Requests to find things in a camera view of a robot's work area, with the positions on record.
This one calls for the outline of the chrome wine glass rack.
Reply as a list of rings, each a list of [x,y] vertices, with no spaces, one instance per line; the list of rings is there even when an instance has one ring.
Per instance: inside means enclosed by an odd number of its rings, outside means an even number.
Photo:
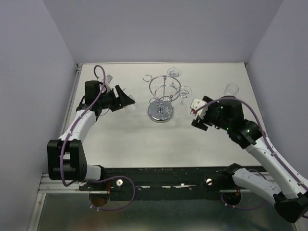
[[[179,98],[181,83],[177,77],[170,75],[145,75],[142,79],[149,84],[152,95],[147,109],[148,117],[155,123],[169,122],[174,117],[175,109],[172,103]]]

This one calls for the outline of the clear wine glass front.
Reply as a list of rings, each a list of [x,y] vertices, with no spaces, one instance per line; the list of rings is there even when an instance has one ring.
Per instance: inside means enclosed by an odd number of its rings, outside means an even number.
[[[236,97],[238,92],[239,92],[239,87],[236,84],[230,83],[226,86],[223,92],[223,96]]]

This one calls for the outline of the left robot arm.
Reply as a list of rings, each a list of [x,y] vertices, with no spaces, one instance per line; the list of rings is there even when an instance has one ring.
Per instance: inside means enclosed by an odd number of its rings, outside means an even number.
[[[47,144],[50,179],[61,180],[65,187],[76,181],[90,181],[94,189],[102,190],[107,183],[104,168],[87,163],[83,141],[104,109],[114,112],[134,103],[118,85],[110,88],[97,80],[85,82],[85,95],[72,124],[63,135]]]

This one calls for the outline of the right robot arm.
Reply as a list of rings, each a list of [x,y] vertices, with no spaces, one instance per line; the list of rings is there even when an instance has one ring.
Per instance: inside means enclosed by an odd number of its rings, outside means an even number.
[[[308,180],[296,171],[273,146],[252,107],[234,96],[212,100],[194,98],[190,105],[196,118],[192,126],[206,131],[209,126],[227,132],[229,138],[254,157],[272,176],[274,183],[232,164],[221,177],[228,189],[244,187],[274,206],[286,221],[296,223],[308,211]]]

